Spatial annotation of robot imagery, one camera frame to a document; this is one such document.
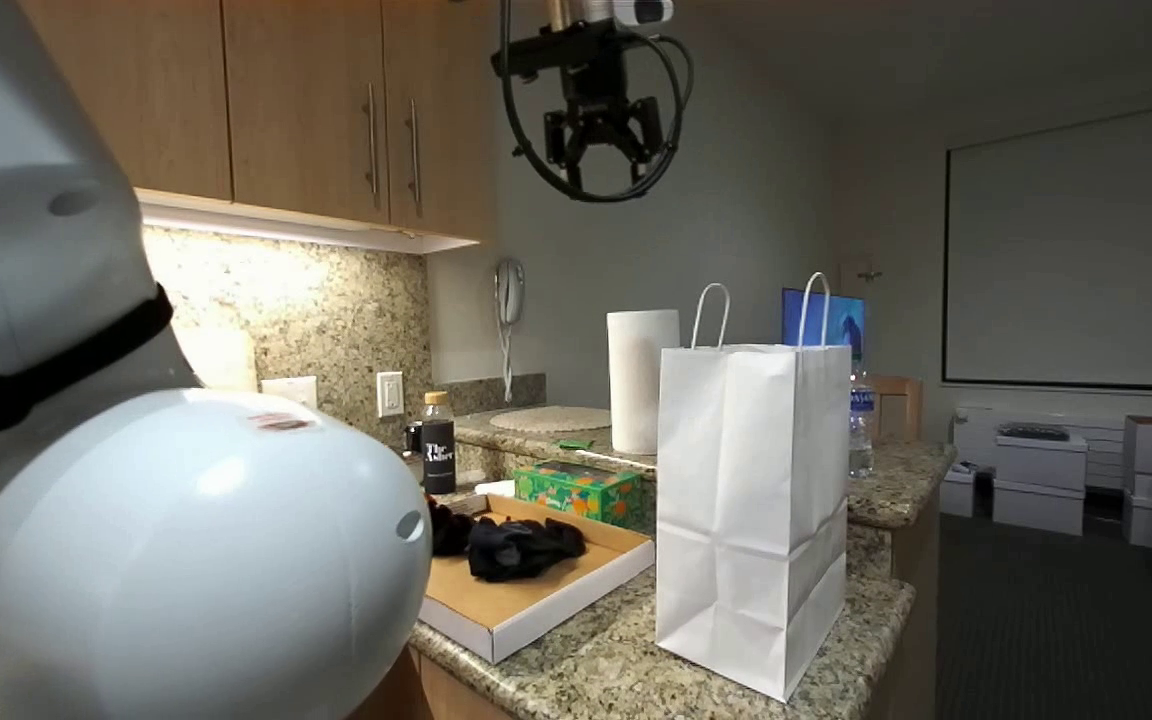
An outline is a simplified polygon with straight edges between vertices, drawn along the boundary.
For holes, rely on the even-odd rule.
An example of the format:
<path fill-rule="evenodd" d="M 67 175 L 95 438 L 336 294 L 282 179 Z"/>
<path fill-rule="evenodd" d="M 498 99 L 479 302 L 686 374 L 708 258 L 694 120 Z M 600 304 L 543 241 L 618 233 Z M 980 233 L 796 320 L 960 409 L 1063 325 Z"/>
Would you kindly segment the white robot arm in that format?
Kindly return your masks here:
<path fill-rule="evenodd" d="M 354 720 L 429 564 L 387 444 L 195 385 L 124 171 L 0 0 L 0 720 Z"/>

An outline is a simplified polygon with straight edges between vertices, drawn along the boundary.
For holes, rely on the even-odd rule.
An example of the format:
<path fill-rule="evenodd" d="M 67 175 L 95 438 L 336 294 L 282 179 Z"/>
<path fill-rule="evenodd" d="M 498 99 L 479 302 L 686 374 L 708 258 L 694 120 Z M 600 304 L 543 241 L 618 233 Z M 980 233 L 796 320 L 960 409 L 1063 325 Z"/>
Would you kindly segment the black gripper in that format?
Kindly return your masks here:
<path fill-rule="evenodd" d="M 536 80 L 549 67 L 561 72 L 565 109 L 543 113 L 543 158 L 565 171 L 572 188 L 582 188 L 582 162 L 572 148 L 630 148 L 633 175 L 646 175 L 663 148 L 661 103 L 654 96 L 630 96 L 630 47 L 630 33 L 619 33 L 612 20 L 598 20 L 572 28 L 540 28 L 530 39 L 507 39 L 492 56 L 501 80 Z"/>

